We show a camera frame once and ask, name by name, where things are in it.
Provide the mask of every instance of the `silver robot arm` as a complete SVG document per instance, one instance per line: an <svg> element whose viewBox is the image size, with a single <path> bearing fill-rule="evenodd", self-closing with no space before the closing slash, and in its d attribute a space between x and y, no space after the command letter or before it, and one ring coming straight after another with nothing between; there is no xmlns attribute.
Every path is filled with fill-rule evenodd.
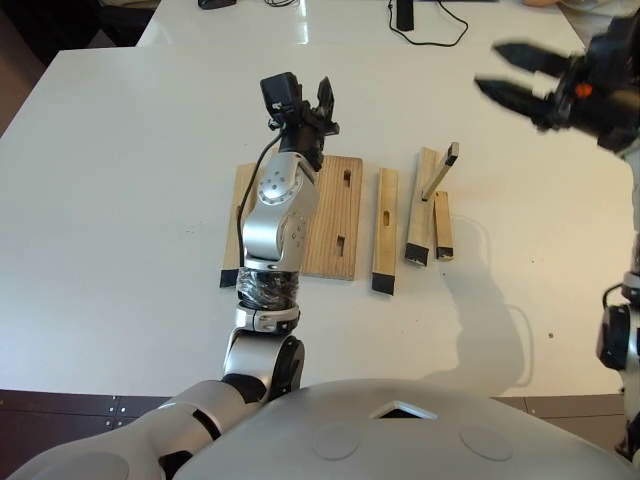
<svg viewBox="0 0 640 480"><path fill-rule="evenodd" d="M556 91L540 98L523 85L476 78L485 95L529 117L541 131L581 130L631 167L635 230L631 269L604 295L597 355L622 377L627 435L618 451L640 468L640 10L614 18L584 55L564 57L522 42L494 49L512 65L543 72L559 82ZM608 293L618 287L629 303L607 305Z"/></svg>
<svg viewBox="0 0 640 480"><path fill-rule="evenodd" d="M333 93L320 83L318 107L302 99L291 73L261 82L279 152L268 162L258 203L245 223L240 302L220 381L194 385L135 422L44 452L8 480L171 480L202 449L270 400L300 386L304 346L291 335L307 224L318 193Z"/></svg>

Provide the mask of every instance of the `black cable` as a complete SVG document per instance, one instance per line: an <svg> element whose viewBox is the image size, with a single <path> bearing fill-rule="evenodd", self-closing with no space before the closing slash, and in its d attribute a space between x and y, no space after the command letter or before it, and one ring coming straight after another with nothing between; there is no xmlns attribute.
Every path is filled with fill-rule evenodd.
<svg viewBox="0 0 640 480"><path fill-rule="evenodd" d="M602 294L602 308L603 309L607 309L609 307L609 294L611 292L613 292L614 290L618 289L622 287L621 283L616 283L615 285L613 285L612 287L607 288L604 293Z"/></svg>
<svg viewBox="0 0 640 480"><path fill-rule="evenodd" d="M238 263L238 265L240 265L240 267L244 267L244 242L242 240L242 212L244 212L244 207L247 204L247 199L249 198L249 193L251 192L251 189L253 188L253 182L255 182L255 180L256 180L256 175L258 175L258 170L260 169L260 164L262 163L262 160L264 159L264 156L267 154L269 149L271 147L273 147L278 142L278 140L280 140L282 138L282 134L283 133L284 133L284 130L280 130L280 133L278 133L276 138L271 140L267 144L267 146L264 147L264 150L262 150L262 153L260 154L260 157L258 158L258 162L256 163L256 166L253 169L253 173L251 174L251 179L249 180L249 185L247 185L247 189L244 191L244 196L242 197L242 203L240 203L240 208L238 209L238 215L236 216L236 232L238 234L238 255L239 255L239 258L240 258L240 262Z"/></svg>
<svg viewBox="0 0 640 480"><path fill-rule="evenodd" d="M460 17L456 17L447 7L445 7L442 4L442 2L440 0L436 0L436 2L438 2L438 5L440 5L440 7L445 12L447 12L454 20L457 20L458 22L460 22L461 24L464 25L464 30L462 31L460 36L458 36L458 38L456 39L455 42L453 42L453 43L415 42L415 41L411 40L404 33L402 33L397 28L394 28L394 26L393 26L393 0L389 0L389 4L387 5L387 8L389 8L389 30L391 30L393 33L397 33L398 35L400 35L402 38L404 38L411 45L431 46L431 47L455 47L458 43L460 43L460 40L462 40L462 37L465 36L465 34L467 33L467 30L469 30L469 24L465 20L462 20Z"/></svg>
<svg viewBox="0 0 640 480"><path fill-rule="evenodd" d="M264 3L270 7L288 7L289 5L293 5L299 1L300 0L264 0Z"/></svg>

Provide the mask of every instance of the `white desk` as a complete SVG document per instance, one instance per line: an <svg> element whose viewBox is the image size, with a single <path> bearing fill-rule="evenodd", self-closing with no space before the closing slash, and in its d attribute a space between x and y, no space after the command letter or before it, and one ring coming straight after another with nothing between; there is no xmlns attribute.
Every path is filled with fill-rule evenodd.
<svg viewBox="0 0 640 480"><path fill-rule="evenodd" d="M552 43L558 34L575 36L554 7L533 9L521 0L447 6L469 22L467 45L524 32ZM462 31L462 25L435 2L416 2L414 11L416 29L409 33L411 38L446 42ZM201 10L196 0L162 0L138 45L195 43L207 45L212 55L223 49L232 51L238 44L404 45L389 30L388 22L387 0L300 0L297 6L286 8L269 7L263 0L238 0L232 7L217 10Z"/></svg>
<svg viewBox="0 0 640 480"><path fill-rule="evenodd" d="M539 30L536 14L513 18L499 35ZM549 40L579 47L545 18ZM593 140L540 136L484 99L474 73L507 72L493 36L474 29L457 49L62 52L0 140L0 388L169 395L220 375L235 305L217 288L234 169L270 138L259 80L291 70L307 98L331 77L342 133L326 151L366 162L356 281L301 282L305 384L614 392L594 342L600 293L627 267L629 172ZM377 169L400 170L407 218L416 153L451 140L462 145L443 185L456 259L420 269L399 248L396 296L373 294Z"/></svg>

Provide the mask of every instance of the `wooden pieces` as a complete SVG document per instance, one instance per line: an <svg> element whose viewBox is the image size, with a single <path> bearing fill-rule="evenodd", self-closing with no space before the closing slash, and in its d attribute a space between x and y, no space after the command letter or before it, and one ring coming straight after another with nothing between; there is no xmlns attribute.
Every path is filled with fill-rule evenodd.
<svg viewBox="0 0 640 480"><path fill-rule="evenodd" d="M434 205L434 217L436 221L436 258L444 261L453 260L453 235L451 233L449 196L447 195L447 192L436 192Z"/></svg>
<svg viewBox="0 0 640 480"><path fill-rule="evenodd" d="M301 273L353 280L356 271L362 159L325 156L320 201L307 235Z"/></svg>
<svg viewBox="0 0 640 480"><path fill-rule="evenodd" d="M449 147L449 150L447 150L447 153L445 153L442 158L442 161L440 162L440 165L438 165L435 175L430 179L429 184L424 185L422 200L426 202L431 198L431 195L436 191L436 188L438 188L438 185L440 185L440 182L442 182L442 179L456 162L459 155L460 144L458 142L453 142Z"/></svg>
<svg viewBox="0 0 640 480"><path fill-rule="evenodd" d="M393 295L396 280L397 170L380 169L377 208L371 288Z"/></svg>
<svg viewBox="0 0 640 480"><path fill-rule="evenodd" d="M429 243L433 224L433 199L422 200L422 191L433 177L433 172L438 160L438 152L429 148L422 148L411 200L411 214L409 227L407 228L407 244L404 249L404 258L410 262L427 266L429 258Z"/></svg>
<svg viewBox="0 0 640 480"><path fill-rule="evenodd" d="M227 243L220 274L221 288L236 284L239 264L236 215L254 166L254 163L250 163L241 165L236 170ZM316 183L320 198L307 232L301 274L339 280L355 278L362 171L361 158L324 157ZM243 222L253 210L255 201L254 188L247 199Z"/></svg>
<svg viewBox="0 0 640 480"><path fill-rule="evenodd" d="M222 262L222 271L220 272L220 288L232 287L236 284L238 277L238 268L240 267L240 254L238 252L238 232L236 229L236 218L242 203L242 197L251 180L251 174L255 168L255 163L245 163L236 169L236 178L233 184L233 197L231 198L231 211L229 212L229 225L227 227L227 243L224 248L224 260ZM255 182L254 188L249 193L247 204L244 207L242 215L242 224L253 210L255 205Z"/></svg>

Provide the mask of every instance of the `orange light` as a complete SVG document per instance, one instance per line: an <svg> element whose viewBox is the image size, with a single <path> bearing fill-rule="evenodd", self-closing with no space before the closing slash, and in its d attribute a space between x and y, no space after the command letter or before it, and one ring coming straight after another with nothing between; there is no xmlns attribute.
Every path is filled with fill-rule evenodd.
<svg viewBox="0 0 640 480"><path fill-rule="evenodd" d="M576 85L575 92L578 98L588 98L593 93L593 87L588 83L579 83Z"/></svg>

